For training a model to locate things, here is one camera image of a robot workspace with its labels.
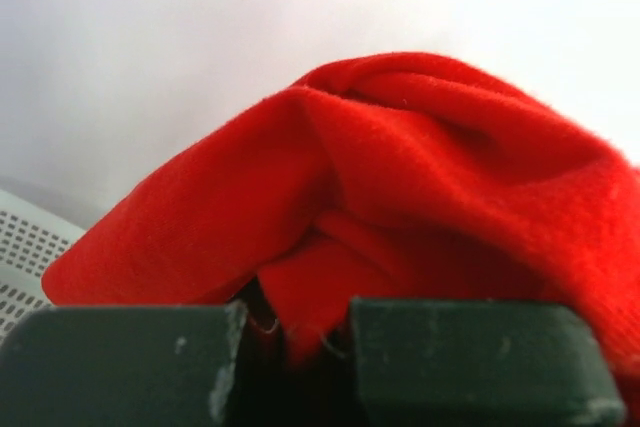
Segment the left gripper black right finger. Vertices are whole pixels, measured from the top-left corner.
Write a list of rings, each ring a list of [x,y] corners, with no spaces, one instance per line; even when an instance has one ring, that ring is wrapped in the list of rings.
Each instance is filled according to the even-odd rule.
[[[373,426],[619,426],[626,406],[585,321],[559,304],[350,306],[355,391]]]

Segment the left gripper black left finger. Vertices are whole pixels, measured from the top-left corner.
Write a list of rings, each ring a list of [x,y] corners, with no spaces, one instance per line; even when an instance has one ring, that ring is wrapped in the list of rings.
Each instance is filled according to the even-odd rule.
[[[4,426],[228,426],[247,309],[50,308],[1,347]]]

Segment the red t shirt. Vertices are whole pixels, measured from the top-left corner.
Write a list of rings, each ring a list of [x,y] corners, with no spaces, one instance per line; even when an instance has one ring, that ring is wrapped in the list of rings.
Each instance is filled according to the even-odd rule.
[[[58,305],[229,300],[305,362],[354,296],[559,301],[639,390],[639,173],[457,60],[321,66],[176,155],[45,272]]]

